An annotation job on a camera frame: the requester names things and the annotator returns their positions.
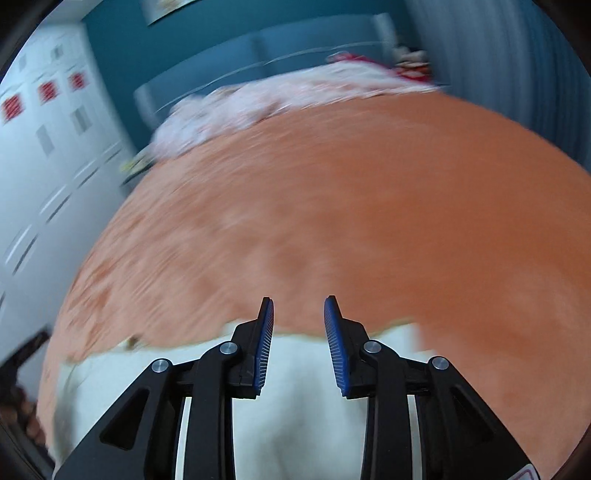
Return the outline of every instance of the teal wall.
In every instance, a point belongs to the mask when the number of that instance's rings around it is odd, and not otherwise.
[[[401,41],[418,46],[404,0],[201,0],[148,26],[141,0],[103,0],[84,20],[107,90],[136,147],[150,131],[135,107],[137,87],[230,38],[283,23],[388,12]]]

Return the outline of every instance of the red sticker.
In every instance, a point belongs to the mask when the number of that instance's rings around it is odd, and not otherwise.
[[[43,83],[39,87],[41,104],[47,103],[57,97],[57,85],[55,82]]]
[[[2,113],[4,113],[4,120],[6,122],[18,117],[23,110],[21,96],[18,94],[5,100],[2,104]]]
[[[70,85],[72,90],[80,90],[86,86],[86,78],[82,72],[77,72],[70,75]]]

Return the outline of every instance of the white wardrobe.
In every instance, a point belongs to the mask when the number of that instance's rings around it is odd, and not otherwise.
[[[125,199],[135,155],[85,28],[39,28],[0,84],[0,361],[53,325],[85,256]],[[36,397],[44,349],[22,369]]]

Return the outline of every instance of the headboard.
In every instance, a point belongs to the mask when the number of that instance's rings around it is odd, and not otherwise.
[[[144,122],[155,130],[182,98],[326,63],[347,50],[392,65],[397,45],[388,14],[337,15],[278,25],[208,48],[135,91]]]

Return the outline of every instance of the orange bedspread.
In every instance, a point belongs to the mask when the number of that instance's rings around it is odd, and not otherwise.
[[[418,322],[544,479],[591,420],[591,179],[501,116],[440,93],[287,113],[156,166],[84,263],[59,363],[122,340],[178,346],[275,301],[324,335],[337,295],[368,330]]]

